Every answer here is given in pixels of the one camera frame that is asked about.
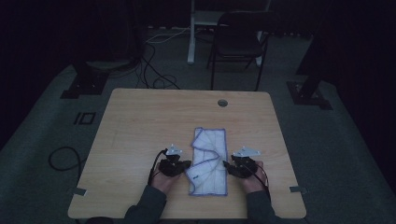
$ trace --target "white cloth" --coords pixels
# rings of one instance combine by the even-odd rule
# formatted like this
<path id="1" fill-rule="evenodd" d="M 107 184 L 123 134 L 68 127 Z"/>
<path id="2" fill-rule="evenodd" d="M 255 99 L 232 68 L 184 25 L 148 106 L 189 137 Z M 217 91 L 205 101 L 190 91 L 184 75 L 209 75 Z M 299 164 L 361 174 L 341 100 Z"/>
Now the white cloth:
<path id="1" fill-rule="evenodd" d="M 227 196 L 227 146 L 224 129 L 195 129 L 192 167 L 186 171 L 190 195 Z"/>

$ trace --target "person's left hand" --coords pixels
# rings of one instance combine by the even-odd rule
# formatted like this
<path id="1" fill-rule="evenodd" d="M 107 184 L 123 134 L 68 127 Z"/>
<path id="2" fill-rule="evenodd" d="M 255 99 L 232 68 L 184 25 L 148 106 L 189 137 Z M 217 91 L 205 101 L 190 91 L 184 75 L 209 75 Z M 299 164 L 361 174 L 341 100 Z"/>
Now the person's left hand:
<path id="1" fill-rule="evenodd" d="M 181 175 L 175 175 L 175 176 L 164 175 L 158 169 L 159 165 L 160 164 L 157 163 L 157 167 L 155 168 L 155 171 L 153 173 L 151 186 L 162 191 L 164 194 L 167 194 L 174 185 L 174 183 L 180 178 Z"/>

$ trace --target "person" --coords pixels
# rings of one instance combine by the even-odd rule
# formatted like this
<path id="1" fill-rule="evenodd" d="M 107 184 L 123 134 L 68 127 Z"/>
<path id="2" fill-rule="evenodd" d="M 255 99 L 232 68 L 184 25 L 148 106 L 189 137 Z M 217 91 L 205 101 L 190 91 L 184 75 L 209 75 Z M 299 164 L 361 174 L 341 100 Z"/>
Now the person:
<path id="1" fill-rule="evenodd" d="M 256 161 L 262 167 L 262 161 Z M 256 176 L 266 182 L 266 176 L 258 169 Z M 173 184 L 180 178 L 177 176 L 166 176 L 158 170 L 154 172 L 151 186 L 147 185 L 137 205 L 132 205 L 125 214 L 123 223 L 129 224 L 154 224 L 161 217 L 166 205 L 166 194 Z M 247 198 L 247 223 L 251 224 L 278 224 L 282 220 L 275 215 L 262 183 L 254 176 L 241 178 L 240 183 L 245 190 Z"/>

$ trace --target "wooden table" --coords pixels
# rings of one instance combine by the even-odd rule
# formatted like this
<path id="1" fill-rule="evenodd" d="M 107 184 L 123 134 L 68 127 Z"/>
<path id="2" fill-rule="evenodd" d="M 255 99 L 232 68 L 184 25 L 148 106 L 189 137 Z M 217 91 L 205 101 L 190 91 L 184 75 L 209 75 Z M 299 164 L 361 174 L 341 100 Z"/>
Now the wooden table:
<path id="1" fill-rule="evenodd" d="M 221 107 L 218 100 L 228 105 Z M 271 97 L 265 92 L 171 91 L 116 89 L 92 144 L 68 215 L 72 218 L 124 217 L 137 204 L 158 152 L 171 144 L 183 149 L 181 159 L 191 160 L 194 129 L 225 128 L 229 155 L 252 147 L 262 154 L 272 204 L 284 218 L 305 217 L 290 157 Z M 162 218 L 245 218 L 245 194 L 237 178 L 228 175 L 227 197 L 192 197 L 182 176 L 168 194 Z"/>

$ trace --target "forearm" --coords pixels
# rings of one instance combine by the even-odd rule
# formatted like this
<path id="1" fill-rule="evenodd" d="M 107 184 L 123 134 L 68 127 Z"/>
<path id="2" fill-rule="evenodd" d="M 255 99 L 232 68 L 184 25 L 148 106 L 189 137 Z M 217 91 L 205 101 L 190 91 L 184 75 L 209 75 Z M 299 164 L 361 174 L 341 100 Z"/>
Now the forearm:
<path id="1" fill-rule="evenodd" d="M 137 205 L 131 206 L 123 223 L 151 224 L 157 223 L 166 204 L 166 195 L 158 189 L 146 186 Z"/>
<path id="2" fill-rule="evenodd" d="M 247 219 L 251 224 L 282 223 L 264 190 L 247 194 Z"/>

